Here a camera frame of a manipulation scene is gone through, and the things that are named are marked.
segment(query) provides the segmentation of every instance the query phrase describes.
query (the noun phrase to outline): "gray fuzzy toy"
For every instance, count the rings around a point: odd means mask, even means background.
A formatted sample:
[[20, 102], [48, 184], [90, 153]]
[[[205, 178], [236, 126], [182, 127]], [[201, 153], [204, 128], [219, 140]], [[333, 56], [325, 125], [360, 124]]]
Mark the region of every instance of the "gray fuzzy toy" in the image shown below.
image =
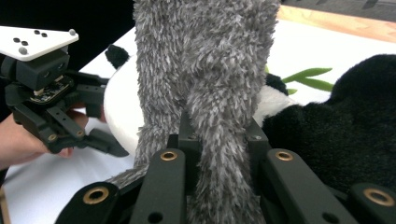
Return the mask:
[[145, 125], [135, 168], [110, 182], [122, 188], [144, 175], [187, 110], [203, 146], [188, 222], [265, 223], [244, 133], [265, 85], [278, 7], [278, 0], [135, 0]]

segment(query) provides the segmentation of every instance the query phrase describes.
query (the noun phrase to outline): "wooden strip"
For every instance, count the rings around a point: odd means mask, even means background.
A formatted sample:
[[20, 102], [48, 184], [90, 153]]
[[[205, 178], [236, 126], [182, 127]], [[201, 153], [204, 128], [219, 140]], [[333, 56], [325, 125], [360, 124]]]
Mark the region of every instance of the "wooden strip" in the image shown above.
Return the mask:
[[0, 188], [0, 208], [3, 216], [4, 224], [10, 224], [11, 221], [9, 218], [9, 212], [8, 212], [6, 194], [4, 193], [4, 188]]
[[277, 18], [350, 35], [396, 43], [396, 22], [377, 21], [299, 7], [281, 6]]

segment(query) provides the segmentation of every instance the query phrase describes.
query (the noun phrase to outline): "green leaf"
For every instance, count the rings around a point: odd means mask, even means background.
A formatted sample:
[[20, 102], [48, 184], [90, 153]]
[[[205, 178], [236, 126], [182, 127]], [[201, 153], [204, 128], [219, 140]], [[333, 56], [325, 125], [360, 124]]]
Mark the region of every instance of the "green leaf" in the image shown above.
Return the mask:
[[299, 78], [296, 81], [304, 84], [305, 86], [309, 86], [317, 90], [332, 91], [333, 84], [326, 81], [317, 80], [313, 78], [306, 78], [306, 77]]
[[288, 89], [288, 95], [293, 95], [296, 92], [297, 92], [296, 89]]
[[282, 81], [284, 83], [288, 83], [288, 82], [296, 81], [298, 78], [315, 77], [315, 76], [327, 73], [331, 70], [332, 70], [331, 68], [308, 68], [308, 69], [305, 69], [304, 71], [298, 72], [298, 73], [291, 75], [289, 77], [285, 77], [282, 79]]

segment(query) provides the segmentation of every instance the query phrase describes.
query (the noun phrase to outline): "black fur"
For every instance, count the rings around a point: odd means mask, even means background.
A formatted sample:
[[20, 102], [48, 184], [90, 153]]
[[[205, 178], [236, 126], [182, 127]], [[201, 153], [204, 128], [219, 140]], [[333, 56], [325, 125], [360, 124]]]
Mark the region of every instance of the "black fur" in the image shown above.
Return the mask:
[[297, 152], [333, 188], [370, 182], [396, 191], [396, 55], [357, 64], [327, 102], [290, 106], [262, 129], [272, 147]]

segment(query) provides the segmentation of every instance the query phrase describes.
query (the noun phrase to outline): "white table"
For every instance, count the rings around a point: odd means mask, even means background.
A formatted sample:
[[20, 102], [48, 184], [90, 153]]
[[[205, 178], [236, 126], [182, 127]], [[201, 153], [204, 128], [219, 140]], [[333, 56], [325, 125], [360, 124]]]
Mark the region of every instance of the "white table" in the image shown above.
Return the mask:
[[[134, 55], [134, 30], [115, 44]], [[334, 83], [354, 64], [380, 53], [396, 53], [396, 44], [280, 21], [276, 27], [275, 44], [271, 49], [268, 66], [271, 73], [281, 77], [310, 67], [331, 67], [331, 72], [318, 78]], [[111, 77], [115, 69], [102, 53], [82, 71]], [[298, 83], [290, 83], [288, 88], [298, 90], [291, 98], [301, 104], [321, 102], [330, 95]], [[94, 119], [90, 120], [87, 129], [92, 127], [109, 131], [106, 124]], [[11, 167], [5, 184], [11, 223], [53, 223], [79, 189], [131, 168], [133, 159], [132, 156], [113, 158], [85, 148], [76, 149], [73, 158], [69, 160], [45, 155], [36, 161]]]

